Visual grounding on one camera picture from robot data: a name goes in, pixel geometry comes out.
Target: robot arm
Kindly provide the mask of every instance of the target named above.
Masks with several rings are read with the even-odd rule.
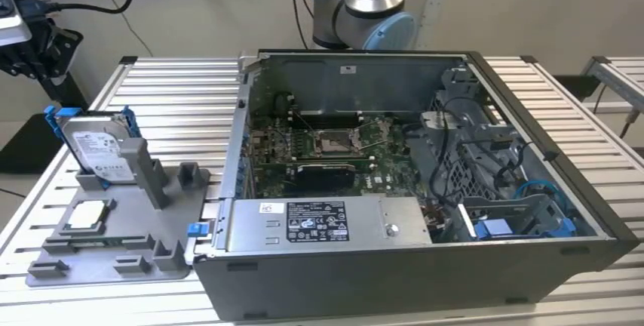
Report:
[[[313,0],[313,43],[325,49],[405,49],[416,19],[404,0]]]

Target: slotted aluminum surface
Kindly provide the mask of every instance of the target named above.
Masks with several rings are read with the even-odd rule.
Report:
[[[644,238],[644,166],[617,137],[569,96],[539,64],[487,58],[540,124],[620,217]],[[120,65],[95,109],[137,113],[149,151],[165,165],[197,161],[213,173],[203,217],[217,211],[217,192],[237,89],[236,60],[139,59]],[[0,235],[0,321],[20,324],[209,324],[217,322],[195,273],[181,281],[84,287],[25,286],[27,267],[76,191],[76,165],[63,150]],[[584,273],[536,305],[283,324],[587,325],[644,323],[644,246],[604,272]]]
[[[583,74],[600,79],[635,109],[644,111],[644,57],[593,57]]]

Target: blue latch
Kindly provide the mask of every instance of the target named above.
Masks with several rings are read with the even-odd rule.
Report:
[[[129,109],[129,106],[124,107],[121,114],[125,115],[125,119],[128,120],[129,136],[141,137],[141,130],[139,130],[137,117],[133,114],[132,109]]]
[[[53,117],[56,115],[55,112],[56,112],[56,108],[53,106],[47,106],[47,108],[44,109],[44,121],[47,121],[47,123],[49,124],[56,137],[61,139],[63,131],[60,130],[59,123],[56,122],[56,119]]]
[[[208,223],[188,224],[188,237],[208,237],[211,226]]]
[[[44,109],[44,121],[47,121],[51,129],[53,130],[53,134],[60,139],[63,139],[63,131],[60,130],[59,123],[56,122],[56,117],[73,117],[80,112],[83,112],[80,107],[64,107],[59,110],[59,112],[56,112],[56,108],[53,106],[47,106]]]

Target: hard drive label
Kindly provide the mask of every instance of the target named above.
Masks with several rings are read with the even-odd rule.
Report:
[[[287,239],[305,241],[348,241],[349,224],[344,201],[287,203]]]
[[[128,161],[119,156],[115,136],[103,132],[77,131],[73,140],[93,173],[107,181],[133,181]]]

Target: power supply label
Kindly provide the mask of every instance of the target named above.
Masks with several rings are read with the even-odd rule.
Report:
[[[293,202],[285,208],[285,237],[292,243],[349,240],[344,201]]]

